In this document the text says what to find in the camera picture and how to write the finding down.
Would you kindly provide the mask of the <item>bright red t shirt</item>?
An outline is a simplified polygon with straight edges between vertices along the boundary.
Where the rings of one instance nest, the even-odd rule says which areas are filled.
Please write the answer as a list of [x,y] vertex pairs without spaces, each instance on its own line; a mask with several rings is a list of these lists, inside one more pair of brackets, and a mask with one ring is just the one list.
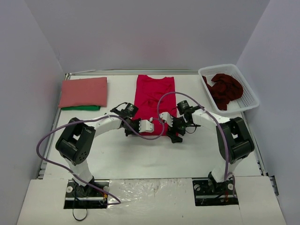
[[158,113],[163,112],[176,116],[175,94],[163,96],[174,91],[175,80],[173,77],[154,79],[147,75],[138,75],[134,101],[134,105],[138,107],[138,112],[134,119],[149,120],[151,117],[157,118]]

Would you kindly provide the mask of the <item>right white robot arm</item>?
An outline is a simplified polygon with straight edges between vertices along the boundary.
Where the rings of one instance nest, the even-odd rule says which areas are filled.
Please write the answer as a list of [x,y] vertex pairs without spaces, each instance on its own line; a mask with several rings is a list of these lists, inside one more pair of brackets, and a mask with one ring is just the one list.
[[208,188],[215,194],[220,193],[226,182],[233,177],[237,165],[251,152],[254,143],[241,117],[228,118],[207,111],[201,106],[190,106],[186,100],[177,104],[180,117],[162,112],[159,117],[167,123],[166,135],[172,143],[181,143],[186,128],[204,127],[217,134],[220,157],[216,167],[209,172]]

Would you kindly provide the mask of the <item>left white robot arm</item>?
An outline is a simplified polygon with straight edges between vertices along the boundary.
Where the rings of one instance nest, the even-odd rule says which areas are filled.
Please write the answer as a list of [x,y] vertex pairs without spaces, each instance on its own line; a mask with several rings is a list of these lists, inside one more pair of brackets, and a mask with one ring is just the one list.
[[103,119],[68,126],[56,142],[55,148],[67,161],[74,174],[73,181],[83,196],[94,192],[94,177],[91,174],[87,157],[94,138],[111,130],[123,128],[125,135],[139,133],[140,119],[133,119],[138,107],[128,103],[124,109],[113,108]]

